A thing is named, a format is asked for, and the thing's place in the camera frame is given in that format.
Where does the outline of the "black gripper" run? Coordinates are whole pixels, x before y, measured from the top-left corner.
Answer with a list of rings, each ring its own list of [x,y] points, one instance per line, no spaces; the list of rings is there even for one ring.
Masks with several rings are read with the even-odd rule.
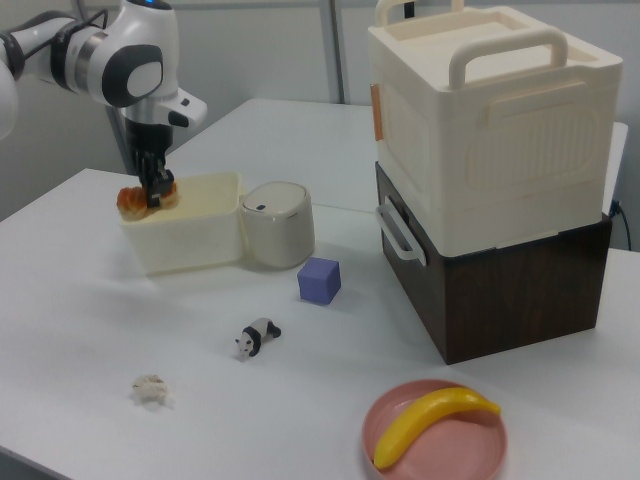
[[[125,138],[134,173],[138,173],[150,208],[175,190],[174,175],[164,170],[166,152],[173,144],[173,128],[162,124],[143,124],[125,119]]]

